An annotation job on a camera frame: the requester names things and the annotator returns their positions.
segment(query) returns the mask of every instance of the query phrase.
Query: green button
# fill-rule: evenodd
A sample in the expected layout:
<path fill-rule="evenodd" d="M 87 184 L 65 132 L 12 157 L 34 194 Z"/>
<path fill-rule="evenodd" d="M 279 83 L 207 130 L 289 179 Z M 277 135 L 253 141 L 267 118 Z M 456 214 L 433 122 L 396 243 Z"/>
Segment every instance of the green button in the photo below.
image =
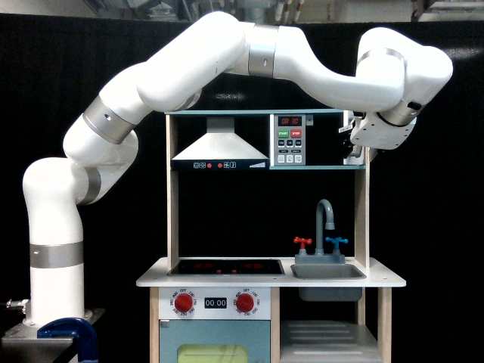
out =
<path fill-rule="evenodd" d="M 289 138 L 289 130 L 279 130 L 279 138 Z"/>

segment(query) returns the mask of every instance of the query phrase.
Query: red faucet handle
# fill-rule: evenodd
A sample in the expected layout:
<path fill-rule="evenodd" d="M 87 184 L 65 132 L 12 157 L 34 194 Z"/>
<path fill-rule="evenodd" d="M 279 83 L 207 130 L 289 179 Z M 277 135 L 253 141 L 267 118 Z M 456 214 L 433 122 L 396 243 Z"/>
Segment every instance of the red faucet handle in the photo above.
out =
<path fill-rule="evenodd" d="M 295 244 L 301 244 L 301 250 L 304 250 L 306 248 L 306 244 L 312 244 L 312 239 L 311 238 L 305 239 L 305 238 L 296 237 L 296 238 L 294 238 L 294 243 Z"/>

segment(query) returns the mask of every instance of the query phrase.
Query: wooden frame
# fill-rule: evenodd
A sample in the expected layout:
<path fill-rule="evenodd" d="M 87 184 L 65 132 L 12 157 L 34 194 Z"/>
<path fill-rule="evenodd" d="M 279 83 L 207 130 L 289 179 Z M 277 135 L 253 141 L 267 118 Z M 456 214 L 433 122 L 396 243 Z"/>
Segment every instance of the wooden frame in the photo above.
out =
<path fill-rule="evenodd" d="M 166 116 L 166 186 L 167 186 L 167 257 L 172 268 L 178 261 L 178 172 L 170 168 L 177 148 L 178 127 L 173 116 Z M 355 259 L 370 268 L 370 162 L 371 151 L 364 148 L 365 169 L 355 171 Z M 366 291 L 355 304 L 356 322 L 366 323 Z M 160 325 L 158 315 L 159 289 L 150 288 L 150 363 L 160 361 Z M 280 351 L 280 288 L 271 288 L 271 363 L 279 363 Z M 383 363 L 391 363 L 392 288 L 378 288 L 378 353 Z"/>

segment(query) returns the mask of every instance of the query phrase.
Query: red button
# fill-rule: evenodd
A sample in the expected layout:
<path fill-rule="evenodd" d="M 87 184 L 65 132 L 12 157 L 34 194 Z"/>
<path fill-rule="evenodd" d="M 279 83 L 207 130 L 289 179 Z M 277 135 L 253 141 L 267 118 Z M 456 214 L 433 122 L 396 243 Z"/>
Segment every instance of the red button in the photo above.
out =
<path fill-rule="evenodd" d="M 291 138 L 301 138 L 303 136 L 303 132 L 301 129 L 291 129 L 290 130 L 290 137 Z"/>
<path fill-rule="evenodd" d="M 254 299 L 248 293 L 242 293 L 235 302 L 239 312 L 249 312 L 254 307 Z"/>
<path fill-rule="evenodd" d="M 194 305 L 194 300 L 187 293 L 181 293 L 175 299 L 175 309 L 179 312 L 188 312 Z"/>

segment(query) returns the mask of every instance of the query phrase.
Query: sink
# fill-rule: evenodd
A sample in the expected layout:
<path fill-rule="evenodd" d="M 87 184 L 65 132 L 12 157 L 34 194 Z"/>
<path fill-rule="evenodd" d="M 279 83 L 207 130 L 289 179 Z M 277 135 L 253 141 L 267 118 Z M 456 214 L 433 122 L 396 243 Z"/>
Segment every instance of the sink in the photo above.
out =
<path fill-rule="evenodd" d="M 355 280 L 366 275 L 354 265 L 295 264 L 290 267 L 295 278 L 306 280 Z M 300 287 L 299 297 L 304 301 L 358 301 L 361 287 Z"/>
<path fill-rule="evenodd" d="M 354 265 L 344 264 L 295 264 L 290 267 L 295 278 L 309 280 L 349 280 L 366 278 Z"/>

